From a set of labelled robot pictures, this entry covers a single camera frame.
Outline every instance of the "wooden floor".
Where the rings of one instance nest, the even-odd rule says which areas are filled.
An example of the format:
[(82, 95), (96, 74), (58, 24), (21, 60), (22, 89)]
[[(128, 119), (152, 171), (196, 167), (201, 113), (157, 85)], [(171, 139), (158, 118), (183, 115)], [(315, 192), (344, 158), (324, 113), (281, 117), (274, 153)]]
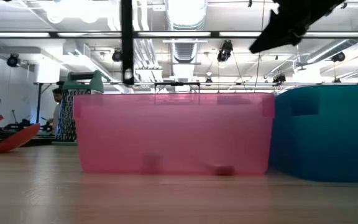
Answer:
[(358, 224), (358, 184), (81, 172), (75, 147), (0, 154), (0, 223)]

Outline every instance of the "black pole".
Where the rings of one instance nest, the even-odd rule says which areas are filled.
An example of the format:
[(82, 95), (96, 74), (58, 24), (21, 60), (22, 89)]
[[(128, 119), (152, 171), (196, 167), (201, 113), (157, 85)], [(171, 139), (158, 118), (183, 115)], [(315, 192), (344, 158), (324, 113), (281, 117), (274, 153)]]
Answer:
[(132, 26), (132, 1), (121, 1), (121, 42), (122, 42), (122, 82), (133, 85), (134, 77), (134, 30)]
[(38, 104), (37, 104), (37, 121), (36, 121), (36, 123), (40, 122), (42, 85), (43, 85), (43, 83), (38, 83)]

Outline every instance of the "pink plastic bin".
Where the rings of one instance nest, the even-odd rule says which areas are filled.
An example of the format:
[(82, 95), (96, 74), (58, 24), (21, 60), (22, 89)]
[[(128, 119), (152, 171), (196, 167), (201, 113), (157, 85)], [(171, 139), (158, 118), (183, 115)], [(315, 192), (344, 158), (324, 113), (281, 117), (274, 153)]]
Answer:
[(267, 93), (78, 95), (85, 172), (264, 174), (274, 96)]

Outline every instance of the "person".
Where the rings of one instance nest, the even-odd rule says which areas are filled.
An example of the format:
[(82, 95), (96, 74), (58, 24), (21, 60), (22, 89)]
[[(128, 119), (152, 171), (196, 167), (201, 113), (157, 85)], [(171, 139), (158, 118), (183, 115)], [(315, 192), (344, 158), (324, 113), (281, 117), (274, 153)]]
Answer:
[(48, 120), (49, 123), (52, 124), (52, 134), (55, 134), (56, 127), (57, 127), (57, 121), (59, 119), (59, 113), (61, 108), (61, 101), (63, 97), (63, 90), (61, 88), (56, 88), (52, 90), (53, 92), (53, 98), (55, 99), (56, 103), (58, 103), (55, 107), (55, 111), (53, 112), (53, 118), (50, 118)]

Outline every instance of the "teal box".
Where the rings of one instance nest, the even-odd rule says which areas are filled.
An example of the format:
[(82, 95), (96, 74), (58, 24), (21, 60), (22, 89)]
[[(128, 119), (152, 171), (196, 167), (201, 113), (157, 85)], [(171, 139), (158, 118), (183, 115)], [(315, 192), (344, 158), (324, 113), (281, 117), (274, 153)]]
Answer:
[(358, 182), (358, 85), (278, 95), (270, 165), (303, 179)]

